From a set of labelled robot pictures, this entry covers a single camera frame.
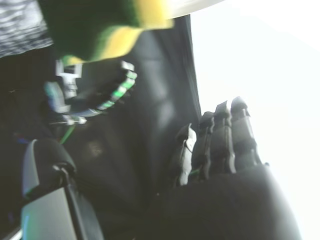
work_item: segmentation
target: black backdrop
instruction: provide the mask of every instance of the black backdrop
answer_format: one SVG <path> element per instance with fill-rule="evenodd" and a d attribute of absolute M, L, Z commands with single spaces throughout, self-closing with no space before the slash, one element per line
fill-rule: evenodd
<path fill-rule="evenodd" d="M 155 194 L 167 178 L 175 135 L 197 125 L 201 111 L 192 52 L 190 17 L 167 30 L 144 32 L 122 57 L 138 73 L 124 104 L 78 126 L 65 143 L 78 168 L 77 183 L 92 202 L 103 232 L 134 237 Z M 79 91 L 112 81 L 119 59 L 83 67 Z M 54 48 L 0 59 L 0 235 L 19 224 L 21 163 L 26 146 L 14 138 L 52 137 L 39 116 L 43 83 L 55 74 Z"/>

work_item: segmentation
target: checkered fabric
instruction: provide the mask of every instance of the checkered fabric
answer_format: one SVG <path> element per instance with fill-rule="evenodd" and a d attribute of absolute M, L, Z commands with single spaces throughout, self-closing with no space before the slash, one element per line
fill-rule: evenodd
<path fill-rule="evenodd" d="M 52 44 L 37 0 L 0 0 L 0 58 Z"/>

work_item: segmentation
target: black and white patterned fabric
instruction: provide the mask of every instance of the black and white patterned fabric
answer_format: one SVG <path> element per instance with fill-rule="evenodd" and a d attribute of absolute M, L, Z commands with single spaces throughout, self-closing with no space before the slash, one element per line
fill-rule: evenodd
<path fill-rule="evenodd" d="M 0 58 L 52 44 L 37 0 L 0 0 Z"/>

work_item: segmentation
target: white background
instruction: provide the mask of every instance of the white background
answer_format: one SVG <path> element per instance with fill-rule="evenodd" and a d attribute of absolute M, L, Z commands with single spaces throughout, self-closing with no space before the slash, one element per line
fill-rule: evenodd
<path fill-rule="evenodd" d="M 202 113 L 242 96 L 305 240 L 320 240 L 320 1 L 226 0 L 191 15 Z"/>

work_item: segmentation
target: checkered cloth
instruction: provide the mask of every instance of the checkered cloth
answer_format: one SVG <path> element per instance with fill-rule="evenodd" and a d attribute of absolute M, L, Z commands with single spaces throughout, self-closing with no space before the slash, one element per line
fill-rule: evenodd
<path fill-rule="evenodd" d="M 0 58 L 52 44 L 37 0 L 0 0 Z"/>

